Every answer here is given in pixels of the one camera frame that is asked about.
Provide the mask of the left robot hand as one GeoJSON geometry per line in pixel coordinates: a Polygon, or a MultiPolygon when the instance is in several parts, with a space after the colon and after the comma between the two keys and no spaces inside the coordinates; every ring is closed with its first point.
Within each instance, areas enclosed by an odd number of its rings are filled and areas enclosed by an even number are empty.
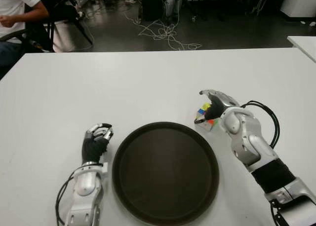
{"type": "Polygon", "coordinates": [[[111,124],[98,123],[90,127],[84,135],[81,158],[82,164],[98,163],[101,155],[107,151],[107,146],[114,132],[111,124]]]}

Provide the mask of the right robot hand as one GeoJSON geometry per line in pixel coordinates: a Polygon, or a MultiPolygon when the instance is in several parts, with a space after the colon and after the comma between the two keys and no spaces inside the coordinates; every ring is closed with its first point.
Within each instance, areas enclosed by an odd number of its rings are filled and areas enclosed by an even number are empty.
{"type": "Polygon", "coordinates": [[[240,107],[240,104],[234,98],[221,91],[207,89],[200,91],[199,95],[206,95],[211,103],[210,106],[200,114],[200,116],[195,118],[194,124],[200,124],[212,119],[217,119],[227,108],[240,107]]]}

